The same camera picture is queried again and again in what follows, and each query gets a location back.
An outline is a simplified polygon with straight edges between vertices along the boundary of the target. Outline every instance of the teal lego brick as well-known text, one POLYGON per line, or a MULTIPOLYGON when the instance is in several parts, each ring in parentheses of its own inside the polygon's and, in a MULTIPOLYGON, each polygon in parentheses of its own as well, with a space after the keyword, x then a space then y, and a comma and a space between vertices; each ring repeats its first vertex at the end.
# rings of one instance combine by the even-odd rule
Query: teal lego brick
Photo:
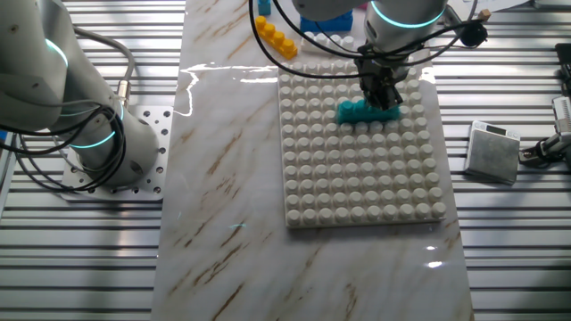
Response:
POLYGON ((258 0, 258 14, 263 16, 271 15, 271 3, 269 0, 258 0))
POLYGON ((381 111, 378 108, 369 106, 364 99, 361 99, 356 103, 344 101, 339 105, 337 110, 337 122, 339 124, 356 124, 358 122, 369 123, 371 121, 386 122, 397 120, 400 116, 401 111, 398 106, 387 111, 381 111))

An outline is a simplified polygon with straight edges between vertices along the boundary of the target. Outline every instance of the blue object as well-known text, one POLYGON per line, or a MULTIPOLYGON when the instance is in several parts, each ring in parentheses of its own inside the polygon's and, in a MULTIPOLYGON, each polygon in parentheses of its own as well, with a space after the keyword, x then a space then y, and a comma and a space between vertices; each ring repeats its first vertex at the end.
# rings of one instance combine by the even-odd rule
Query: blue object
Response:
MULTIPOLYGON (((319 21, 318 24, 325 32, 351 31, 353 26, 353 10, 328 21, 319 21)), ((315 21, 307 20, 303 17, 300 23, 300 30, 302 32, 321 32, 315 24, 315 21)))
POLYGON ((416 28, 423 28, 423 27, 429 26, 429 25, 435 23, 437 20, 439 20, 440 17, 442 17, 442 15, 444 14, 444 10, 443 10, 442 12, 440 12, 439 15, 436 16, 436 18, 434 18, 430 21, 424 22, 424 23, 418 23, 418 24, 400 23, 400 22, 391 20, 389 17, 385 16, 380 10, 378 10, 374 1, 371 1, 371 5, 373 6, 373 9, 375 9, 375 12, 378 14, 378 16, 383 18, 384 21, 392 24, 395 27, 405 28, 405 29, 416 29, 416 28))
POLYGON ((271 4, 269 0, 258 0, 258 14, 271 15, 271 4))
POLYGON ((387 122, 389 120, 397 120, 400 116, 401 110, 399 110, 399 106, 381 111, 378 108, 369 106, 364 99, 356 103, 344 101, 337 110, 337 122, 339 124, 356 124, 361 121, 366 123, 371 121, 387 122))

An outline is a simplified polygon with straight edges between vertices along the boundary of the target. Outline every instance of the blue led ring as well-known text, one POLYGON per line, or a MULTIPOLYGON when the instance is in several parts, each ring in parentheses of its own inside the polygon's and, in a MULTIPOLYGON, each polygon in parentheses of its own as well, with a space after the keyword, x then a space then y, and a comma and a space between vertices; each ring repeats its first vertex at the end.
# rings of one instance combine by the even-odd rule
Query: blue led ring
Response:
MULTIPOLYGON (((123 104, 121 104, 121 120, 123 120, 123 104)), ((113 136, 115 136, 115 131, 113 130, 113 132, 111 132, 106 138, 104 138, 103 140, 101 140, 99 143, 95 143, 95 144, 91 144, 91 145, 82 145, 82 146, 78 146, 78 145, 73 145, 70 144, 70 147, 73 148, 92 148, 92 147, 97 147, 100 144, 104 144, 105 142, 107 142, 108 140, 110 140, 113 136)))
POLYGON ((400 22, 391 20, 389 17, 385 16, 380 10, 378 10, 374 1, 371 1, 371 5, 373 5, 373 9, 375 9, 375 12, 378 14, 379 17, 383 18, 384 21, 394 25, 395 27, 405 28, 405 29, 417 29, 417 28, 423 28, 423 27, 429 26, 429 25, 435 23, 436 21, 438 21, 438 19, 440 19, 440 17, 442 17, 442 15, 444 14, 444 10, 445 10, 444 9, 442 12, 440 12, 440 14, 438 14, 436 16, 436 18, 434 18, 430 21, 427 21, 424 23, 409 24, 409 23, 400 23, 400 22))
POLYGON ((46 39, 46 44, 48 47, 54 49, 63 59, 63 62, 65 62, 65 67, 68 67, 68 57, 65 56, 65 53, 63 53, 62 49, 60 49, 59 46, 55 45, 52 41, 46 39))

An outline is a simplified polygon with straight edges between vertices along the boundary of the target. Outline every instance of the gray box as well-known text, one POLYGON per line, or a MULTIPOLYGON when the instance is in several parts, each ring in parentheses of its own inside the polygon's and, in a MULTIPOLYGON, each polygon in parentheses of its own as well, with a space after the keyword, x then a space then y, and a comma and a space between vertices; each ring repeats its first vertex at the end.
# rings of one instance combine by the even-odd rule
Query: gray box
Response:
POLYGON ((518 153, 519 133, 475 120, 470 129, 465 170, 468 174, 513 185, 519 165, 518 153))

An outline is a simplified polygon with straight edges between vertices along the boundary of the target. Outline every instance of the yellow lego brick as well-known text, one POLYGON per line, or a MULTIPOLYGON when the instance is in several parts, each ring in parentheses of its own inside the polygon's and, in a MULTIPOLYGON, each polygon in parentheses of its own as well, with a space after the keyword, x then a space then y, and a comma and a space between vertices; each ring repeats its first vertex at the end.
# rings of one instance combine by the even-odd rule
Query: yellow lego brick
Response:
POLYGON ((276 49, 287 60, 297 55, 297 47, 292 39, 286 39, 281 31, 276 31, 276 26, 266 22, 265 17, 256 18, 256 29, 260 38, 264 39, 272 48, 276 49))

